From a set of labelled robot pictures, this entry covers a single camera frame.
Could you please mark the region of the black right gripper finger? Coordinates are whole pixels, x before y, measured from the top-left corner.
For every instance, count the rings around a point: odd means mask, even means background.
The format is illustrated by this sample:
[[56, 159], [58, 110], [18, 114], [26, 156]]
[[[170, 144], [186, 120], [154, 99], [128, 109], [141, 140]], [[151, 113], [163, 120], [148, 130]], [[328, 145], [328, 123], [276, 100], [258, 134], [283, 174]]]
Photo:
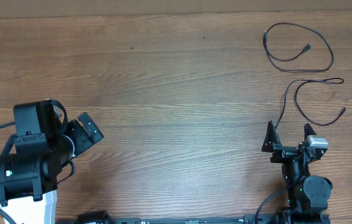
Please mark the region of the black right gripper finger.
[[274, 152], [281, 147], [281, 141], [272, 120], [267, 124], [266, 136], [261, 148], [262, 152]]
[[307, 143], [313, 143], [313, 139], [317, 136], [309, 123], [304, 125], [304, 141]]

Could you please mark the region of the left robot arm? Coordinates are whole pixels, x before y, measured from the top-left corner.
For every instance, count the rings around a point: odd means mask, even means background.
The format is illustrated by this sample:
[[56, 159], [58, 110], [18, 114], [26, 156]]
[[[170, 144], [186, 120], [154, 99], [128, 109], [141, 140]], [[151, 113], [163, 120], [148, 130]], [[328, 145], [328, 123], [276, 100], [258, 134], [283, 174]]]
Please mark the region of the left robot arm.
[[0, 154], [6, 223], [55, 223], [58, 175], [104, 136], [88, 113], [68, 120], [57, 100], [15, 105], [16, 133]]

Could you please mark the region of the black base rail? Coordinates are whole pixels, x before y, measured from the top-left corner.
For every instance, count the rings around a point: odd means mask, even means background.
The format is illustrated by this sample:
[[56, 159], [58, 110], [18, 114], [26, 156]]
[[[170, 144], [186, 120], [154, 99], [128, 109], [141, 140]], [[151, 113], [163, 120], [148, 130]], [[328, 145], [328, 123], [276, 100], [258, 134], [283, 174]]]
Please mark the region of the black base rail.
[[[243, 217], [211, 217], [211, 218], [160, 218], [160, 219], [140, 219], [140, 218], [111, 218], [105, 211], [81, 214], [74, 220], [57, 220], [55, 224], [74, 223], [114, 223], [114, 224], [254, 224], [255, 214]], [[276, 214], [263, 214], [257, 218], [257, 223], [324, 223], [331, 224], [329, 215], [319, 217], [292, 217], [291, 221], [284, 221]]]

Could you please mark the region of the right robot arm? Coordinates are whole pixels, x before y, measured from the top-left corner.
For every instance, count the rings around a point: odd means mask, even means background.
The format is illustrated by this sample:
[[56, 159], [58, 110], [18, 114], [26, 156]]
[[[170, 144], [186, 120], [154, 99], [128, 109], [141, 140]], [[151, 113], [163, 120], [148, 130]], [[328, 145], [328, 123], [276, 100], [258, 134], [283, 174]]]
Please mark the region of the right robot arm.
[[[263, 201], [254, 215], [255, 223], [330, 223], [323, 211], [328, 208], [332, 182], [318, 175], [311, 175], [309, 164], [318, 161], [328, 150], [328, 141], [316, 134], [310, 124], [304, 126], [304, 141], [296, 147], [283, 146], [272, 121], [261, 151], [272, 154], [270, 161], [282, 165], [285, 187]], [[286, 192], [288, 206], [275, 214], [259, 216], [263, 206], [274, 197]]]

